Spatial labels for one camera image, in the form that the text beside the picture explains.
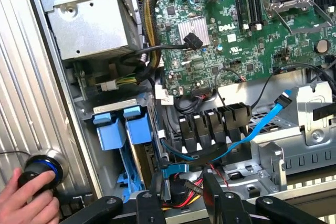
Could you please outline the person's bare hand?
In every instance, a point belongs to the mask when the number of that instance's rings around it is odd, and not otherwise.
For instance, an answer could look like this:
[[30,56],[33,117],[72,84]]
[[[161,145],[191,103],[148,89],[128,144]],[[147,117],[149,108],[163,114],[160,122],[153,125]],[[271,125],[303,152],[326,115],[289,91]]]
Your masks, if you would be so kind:
[[41,173],[23,187],[18,187],[22,174],[19,168],[1,192],[1,223],[58,223],[59,201],[47,190],[34,197],[43,186],[55,178],[53,171]]

